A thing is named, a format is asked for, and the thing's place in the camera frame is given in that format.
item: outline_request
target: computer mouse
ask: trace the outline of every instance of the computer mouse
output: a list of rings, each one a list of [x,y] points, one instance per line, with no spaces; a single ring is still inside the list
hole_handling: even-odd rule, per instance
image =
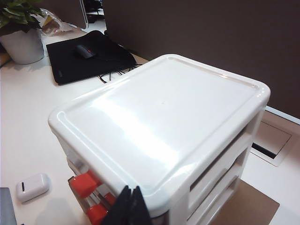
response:
[[[84,45],[77,45],[75,47],[75,51],[78,54],[80,54],[82,57],[84,57],[85,59],[89,59],[96,55],[96,53],[94,51],[92,51],[91,49],[89,49],[88,47],[86,47]]]

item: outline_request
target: cardboard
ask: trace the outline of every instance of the cardboard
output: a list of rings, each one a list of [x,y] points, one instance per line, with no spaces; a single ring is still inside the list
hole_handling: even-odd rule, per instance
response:
[[[211,225],[268,225],[278,207],[279,203],[241,180]]]

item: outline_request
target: white desk surface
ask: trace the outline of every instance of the white desk surface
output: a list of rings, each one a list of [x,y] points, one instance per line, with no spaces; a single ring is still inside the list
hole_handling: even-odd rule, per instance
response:
[[[100,22],[101,31],[105,23]],[[84,35],[79,30],[49,37],[45,43]],[[58,86],[48,57],[30,65],[6,64],[0,70],[1,83],[1,187],[9,187],[15,217],[20,225],[89,225],[69,189],[73,172],[67,165],[58,140],[48,126],[48,116],[57,106],[103,83],[97,78]],[[300,142],[279,167],[250,154],[242,179],[262,191],[280,207],[272,225],[300,224]],[[46,173],[51,189],[27,203],[16,198],[18,181],[36,173]]]

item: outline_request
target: red plastic part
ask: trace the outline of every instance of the red plastic part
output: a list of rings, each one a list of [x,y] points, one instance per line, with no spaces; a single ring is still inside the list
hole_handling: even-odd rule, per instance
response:
[[[81,198],[89,196],[101,184],[101,181],[91,171],[74,177],[70,181],[70,186]]]
[[[110,203],[111,205],[114,204],[114,202],[116,201],[115,196],[113,196],[110,192],[108,192],[104,198],[107,200],[108,203]]]
[[[99,225],[107,214],[107,209],[101,203],[90,207],[86,211],[86,215],[90,219],[92,225]]]

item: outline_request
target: black mouse pad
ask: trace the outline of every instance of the black mouse pad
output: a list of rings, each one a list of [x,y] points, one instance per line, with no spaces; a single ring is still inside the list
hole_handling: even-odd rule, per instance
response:
[[[85,59],[75,51],[77,45],[86,46],[94,51],[96,56]],[[59,85],[120,71],[136,64],[134,57],[127,50],[98,30],[46,47],[54,79]]]

